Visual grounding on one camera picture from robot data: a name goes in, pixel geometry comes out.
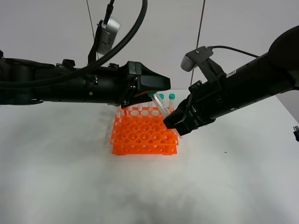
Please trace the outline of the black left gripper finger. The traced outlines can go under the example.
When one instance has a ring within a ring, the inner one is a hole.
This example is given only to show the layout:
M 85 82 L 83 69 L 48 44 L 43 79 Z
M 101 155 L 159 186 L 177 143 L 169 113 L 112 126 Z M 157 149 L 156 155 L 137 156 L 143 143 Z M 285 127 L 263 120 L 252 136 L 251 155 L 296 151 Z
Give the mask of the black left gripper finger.
M 138 92 L 150 93 L 166 91 L 171 88 L 170 78 L 157 74 L 143 64 L 140 65 L 141 75 L 138 78 Z
M 120 93 L 120 106 L 125 109 L 129 106 L 136 104 L 146 103 L 152 101 L 149 94 L 155 93 L 155 91 L 144 91 L 138 93 L 136 90 L 123 90 Z

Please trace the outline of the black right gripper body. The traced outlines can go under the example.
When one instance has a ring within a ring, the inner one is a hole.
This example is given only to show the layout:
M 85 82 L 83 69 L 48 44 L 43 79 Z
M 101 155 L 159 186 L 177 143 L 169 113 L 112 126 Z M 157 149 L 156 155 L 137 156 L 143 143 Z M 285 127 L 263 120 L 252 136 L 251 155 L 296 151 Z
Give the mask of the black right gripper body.
M 198 114 L 201 125 L 213 123 L 216 118 L 224 116 L 224 81 L 201 83 L 190 86 L 190 94 L 180 103 L 177 109 L 185 109 L 187 114 Z

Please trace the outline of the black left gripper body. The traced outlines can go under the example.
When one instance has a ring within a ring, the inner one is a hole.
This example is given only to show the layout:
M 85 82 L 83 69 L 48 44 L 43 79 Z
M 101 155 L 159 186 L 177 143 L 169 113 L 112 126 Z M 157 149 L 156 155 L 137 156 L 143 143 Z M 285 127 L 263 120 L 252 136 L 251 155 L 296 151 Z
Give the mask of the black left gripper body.
M 87 74 L 86 102 L 120 106 L 120 93 L 123 90 L 138 92 L 138 78 L 141 63 L 129 61 L 118 68 L 100 67 Z

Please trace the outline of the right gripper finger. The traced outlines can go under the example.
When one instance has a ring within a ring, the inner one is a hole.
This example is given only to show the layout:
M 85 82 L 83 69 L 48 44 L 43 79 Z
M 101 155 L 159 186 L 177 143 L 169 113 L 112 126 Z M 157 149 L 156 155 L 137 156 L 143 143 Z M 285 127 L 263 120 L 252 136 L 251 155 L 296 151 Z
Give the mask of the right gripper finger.
M 185 129 L 185 109 L 176 109 L 164 119 L 164 124 L 168 129 Z
M 201 125 L 201 118 L 198 114 L 178 114 L 174 117 L 175 129 L 183 136 L 193 130 L 196 130 Z

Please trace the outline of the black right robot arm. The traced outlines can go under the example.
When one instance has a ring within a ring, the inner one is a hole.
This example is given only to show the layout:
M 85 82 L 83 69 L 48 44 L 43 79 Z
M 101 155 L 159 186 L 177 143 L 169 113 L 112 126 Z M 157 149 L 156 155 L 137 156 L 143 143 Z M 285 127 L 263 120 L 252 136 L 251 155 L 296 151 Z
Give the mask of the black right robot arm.
M 299 89 L 299 28 L 281 34 L 267 53 L 226 74 L 210 57 L 213 46 L 185 54 L 181 68 L 196 67 L 207 81 L 189 87 L 190 94 L 164 119 L 168 129 L 185 135 L 218 117 L 287 91 Z

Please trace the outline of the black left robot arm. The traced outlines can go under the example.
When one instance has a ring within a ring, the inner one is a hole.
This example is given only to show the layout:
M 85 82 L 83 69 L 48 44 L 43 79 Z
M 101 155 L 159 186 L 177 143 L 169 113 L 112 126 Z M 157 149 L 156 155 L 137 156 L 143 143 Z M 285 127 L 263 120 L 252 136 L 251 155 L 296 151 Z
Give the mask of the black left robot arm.
M 1 58 L 1 105 L 36 105 L 43 102 L 103 103 L 128 107 L 149 102 L 150 93 L 171 88 L 168 77 L 140 62 L 110 63 L 80 74 L 73 60 L 56 65 Z

